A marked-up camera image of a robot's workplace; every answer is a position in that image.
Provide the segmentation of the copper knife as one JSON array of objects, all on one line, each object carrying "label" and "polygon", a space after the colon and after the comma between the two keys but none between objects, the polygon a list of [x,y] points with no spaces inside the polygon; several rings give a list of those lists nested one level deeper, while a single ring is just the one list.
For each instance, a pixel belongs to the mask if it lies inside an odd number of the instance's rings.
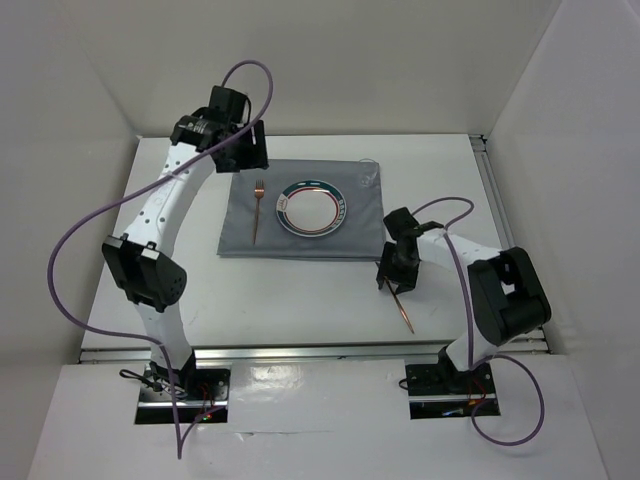
[{"label": "copper knife", "polygon": [[413,324],[412,324],[412,322],[411,322],[411,320],[410,320],[410,318],[408,316],[408,313],[407,313],[406,309],[404,308],[404,306],[402,305],[401,301],[399,300],[398,295],[396,294],[394,288],[390,287],[389,290],[390,290],[391,296],[392,296],[392,298],[394,300],[394,303],[395,303],[395,305],[396,305],[396,307],[397,307],[397,309],[398,309],[398,311],[399,311],[399,313],[401,315],[401,318],[403,319],[403,321],[404,321],[405,325],[407,326],[409,332],[412,335],[415,335],[414,326],[413,326]]}]

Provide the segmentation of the copper fork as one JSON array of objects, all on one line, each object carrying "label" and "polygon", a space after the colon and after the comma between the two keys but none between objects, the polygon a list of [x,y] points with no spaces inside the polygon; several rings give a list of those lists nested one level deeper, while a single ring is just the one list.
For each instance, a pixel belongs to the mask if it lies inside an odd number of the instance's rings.
[{"label": "copper fork", "polygon": [[255,208],[254,208],[254,220],[253,220],[253,230],[252,230],[252,244],[256,243],[257,233],[259,228],[259,219],[260,219],[260,204],[265,194],[265,182],[263,179],[259,179],[256,181],[254,186],[254,198],[255,198]]}]

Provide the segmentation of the white plate green red rim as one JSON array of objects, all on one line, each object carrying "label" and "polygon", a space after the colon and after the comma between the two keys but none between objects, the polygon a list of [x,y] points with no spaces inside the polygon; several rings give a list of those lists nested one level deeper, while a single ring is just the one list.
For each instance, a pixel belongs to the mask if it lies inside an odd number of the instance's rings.
[{"label": "white plate green red rim", "polygon": [[304,180],[287,186],[275,207],[276,219],[289,233],[319,238],[340,228],[347,215],[347,202],[334,185]]}]

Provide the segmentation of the grey cloth napkin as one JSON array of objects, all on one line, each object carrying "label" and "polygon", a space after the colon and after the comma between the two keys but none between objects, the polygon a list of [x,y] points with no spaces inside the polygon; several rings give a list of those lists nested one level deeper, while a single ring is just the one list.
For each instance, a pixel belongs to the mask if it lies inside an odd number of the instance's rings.
[{"label": "grey cloth napkin", "polygon": [[[379,258],[386,239],[380,183],[360,188],[358,161],[273,160],[267,170],[249,170],[232,176],[227,211],[217,253],[227,258],[369,261]],[[265,182],[260,204],[257,240],[252,244],[254,186]],[[337,187],[346,198],[347,215],[339,229],[319,238],[286,231],[276,219],[276,201],[289,185],[321,180]]]}]

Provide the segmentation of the clear plastic cup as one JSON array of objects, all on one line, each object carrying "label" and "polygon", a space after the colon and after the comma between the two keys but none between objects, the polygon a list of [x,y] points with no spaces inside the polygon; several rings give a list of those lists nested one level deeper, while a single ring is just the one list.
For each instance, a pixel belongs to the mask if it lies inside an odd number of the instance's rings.
[{"label": "clear plastic cup", "polygon": [[380,183],[380,164],[371,158],[362,158],[358,161],[359,174],[358,185],[360,188],[377,188]]}]

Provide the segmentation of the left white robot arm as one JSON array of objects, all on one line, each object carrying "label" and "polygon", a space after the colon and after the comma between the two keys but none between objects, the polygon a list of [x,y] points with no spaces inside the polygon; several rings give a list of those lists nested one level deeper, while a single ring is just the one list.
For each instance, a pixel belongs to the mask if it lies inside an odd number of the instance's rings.
[{"label": "left white robot arm", "polygon": [[116,286],[135,305],[145,334],[153,338],[150,368],[176,399],[196,390],[196,359],[186,339],[179,299],[187,273],[173,258],[179,229],[197,192],[212,173],[236,173],[268,166],[264,123],[214,153],[209,148],[249,123],[249,98],[216,86],[208,105],[185,115],[170,136],[161,186],[153,189],[133,222],[108,237],[102,253]]}]

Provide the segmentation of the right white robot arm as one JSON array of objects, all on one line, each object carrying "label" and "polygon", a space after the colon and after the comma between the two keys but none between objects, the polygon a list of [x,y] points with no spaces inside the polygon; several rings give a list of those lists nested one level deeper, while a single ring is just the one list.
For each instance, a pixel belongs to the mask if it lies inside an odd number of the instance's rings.
[{"label": "right white robot arm", "polygon": [[481,362],[503,345],[551,318],[551,307],[529,254],[520,247],[499,250],[419,223],[403,207],[383,219],[391,239],[384,244],[376,281],[394,298],[416,288],[419,268],[431,263],[458,275],[466,331],[438,352],[433,365],[406,374],[413,395],[460,394]]}]

